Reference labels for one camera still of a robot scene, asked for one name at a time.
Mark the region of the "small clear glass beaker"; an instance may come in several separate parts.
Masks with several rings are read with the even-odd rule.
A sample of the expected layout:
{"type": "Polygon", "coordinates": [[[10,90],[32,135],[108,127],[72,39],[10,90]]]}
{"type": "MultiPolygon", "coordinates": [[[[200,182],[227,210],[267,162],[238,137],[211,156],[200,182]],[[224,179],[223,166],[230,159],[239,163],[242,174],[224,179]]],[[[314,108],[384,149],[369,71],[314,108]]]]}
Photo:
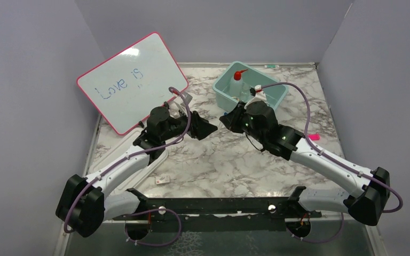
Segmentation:
{"type": "Polygon", "coordinates": [[[243,102],[248,102],[251,99],[250,93],[251,86],[247,83],[244,83],[240,93],[240,100],[243,102]]]}

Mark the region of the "white wash bottle red cap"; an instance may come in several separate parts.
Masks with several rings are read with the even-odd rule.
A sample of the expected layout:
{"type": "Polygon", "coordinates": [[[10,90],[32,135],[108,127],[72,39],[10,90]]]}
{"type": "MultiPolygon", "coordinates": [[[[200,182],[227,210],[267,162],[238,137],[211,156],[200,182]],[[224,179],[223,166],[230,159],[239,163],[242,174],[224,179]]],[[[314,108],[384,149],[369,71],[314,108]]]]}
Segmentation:
{"type": "Polygon", "coordinates": [[[231,78],[228,87],[228,93],[231,97],[238,98],[241,95],[244,85],[242,74],[247,70],[248,69],[238,70],[234,73],[233,77],[231,78]]]}

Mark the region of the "white plastic lid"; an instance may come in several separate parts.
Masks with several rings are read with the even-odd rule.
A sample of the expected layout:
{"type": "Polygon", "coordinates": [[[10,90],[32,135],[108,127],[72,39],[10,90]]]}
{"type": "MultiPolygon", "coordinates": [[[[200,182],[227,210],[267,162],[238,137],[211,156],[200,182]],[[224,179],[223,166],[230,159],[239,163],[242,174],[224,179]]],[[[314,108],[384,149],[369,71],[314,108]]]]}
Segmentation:
{"type": "MultiPolygon", "coordinates": [[[[141,134],[141,128],[135,128],[121,140],[112,146],[107,153],[102,156],[89,168],[88,180],[92,180],[97,174],[103,172],[112,164],[122,159],[124,156],[133,152],[140,151],[139,148],[135,148],[132,144],[135,139],[141,134]]],[[[149,166],[136,170],[134,167],[129,171],[123,171],[124,168],[129,167],[130,163],[125,162],[118,166],[116,171],[110,171],[106,174],[102,180],[94,183],[94,187],[101,187],[104,189],[105,196],[117,195],[124,192],[129,188],[137,188],[145,181],[150,174],[152,174],[168,157],[168,153],[165,150],[160,157],[151,163],[149,166]]]]}

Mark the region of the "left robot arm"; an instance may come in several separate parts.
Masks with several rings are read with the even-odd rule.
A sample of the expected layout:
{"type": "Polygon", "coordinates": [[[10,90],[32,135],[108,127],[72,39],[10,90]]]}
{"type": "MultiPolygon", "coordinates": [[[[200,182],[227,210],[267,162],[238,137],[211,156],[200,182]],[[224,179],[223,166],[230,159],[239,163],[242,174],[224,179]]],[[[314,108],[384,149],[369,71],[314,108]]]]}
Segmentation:
{"type": "Polygon", "coordinates": [[[184,136],[203,140],[217,129],[197,111],[185,109],[174,118],[166,107],[152,109],[146,127],[121,156],[91,176],[75,174],[67,180],[56,208],[56,216],[64,222],[64,232],[88,237],[103,221],[119,216],[118,210],[125,206],[124,214],[142,218],[146,204],[137,196],[110,193],[124,180],[150,166],[167,147],[184,136]]]}

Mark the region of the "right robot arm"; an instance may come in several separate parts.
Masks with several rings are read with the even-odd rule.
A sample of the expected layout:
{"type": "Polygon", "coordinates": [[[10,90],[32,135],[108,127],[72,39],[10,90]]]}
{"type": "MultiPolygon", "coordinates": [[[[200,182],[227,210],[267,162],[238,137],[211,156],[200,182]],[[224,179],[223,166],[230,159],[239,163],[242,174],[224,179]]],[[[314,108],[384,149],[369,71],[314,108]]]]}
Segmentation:
{"type": "Polygon", "coordinates": [[[287,202],[287,211],[300,217],[306,211],[325,210],[347,213],[368,226],[376,226],[390,197],[390,173],[355,165],[323,148],[312,147],[306,136],[281,125],[274,110],[262,101],[245,107],[243,103],[219,118],[234,133],[244,133],[258,141],[263,150],[308,167],[340,186],[339,189],[306,188],[287,202]]]}

